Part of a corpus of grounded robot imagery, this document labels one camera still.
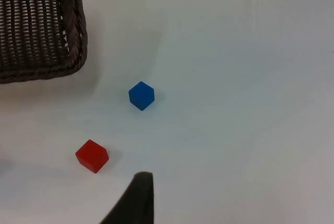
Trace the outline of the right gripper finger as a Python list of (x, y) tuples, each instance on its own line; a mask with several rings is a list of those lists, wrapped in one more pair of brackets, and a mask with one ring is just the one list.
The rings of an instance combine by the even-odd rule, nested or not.
[(123, 195), (101, 222), (153, 224), (153, 174), (151, 172), (136, 173)]

